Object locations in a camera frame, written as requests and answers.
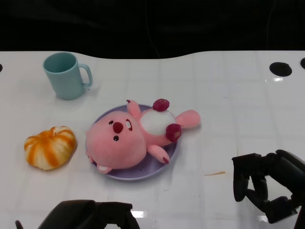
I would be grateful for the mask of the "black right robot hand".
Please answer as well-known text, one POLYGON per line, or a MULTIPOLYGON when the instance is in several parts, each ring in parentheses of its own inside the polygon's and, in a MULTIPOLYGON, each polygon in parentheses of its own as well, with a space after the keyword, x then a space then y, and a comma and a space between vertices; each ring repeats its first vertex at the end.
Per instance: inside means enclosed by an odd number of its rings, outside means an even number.
POLYGON ((266 214, 270 224, 298 214, 296 229, 305 227, 305 163, 285 150, 266 156, 247 154, 232 158, 234 165, 233 190, 235 201, 248 198, 266 214), (268 200, 266 176, 270 176, 291 193, 291 197, 268 200))

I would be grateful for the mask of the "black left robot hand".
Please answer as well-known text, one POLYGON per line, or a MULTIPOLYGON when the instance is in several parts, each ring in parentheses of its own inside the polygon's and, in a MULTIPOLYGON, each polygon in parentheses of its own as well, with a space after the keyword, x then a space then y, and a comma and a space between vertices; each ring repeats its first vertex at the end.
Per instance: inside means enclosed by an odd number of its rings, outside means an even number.
POLYGON ((132 204, 69 200, 58 204, 39 226, 40 229, 104 229, 114 224, 121 229, 138 229, 131 213, 132 204))

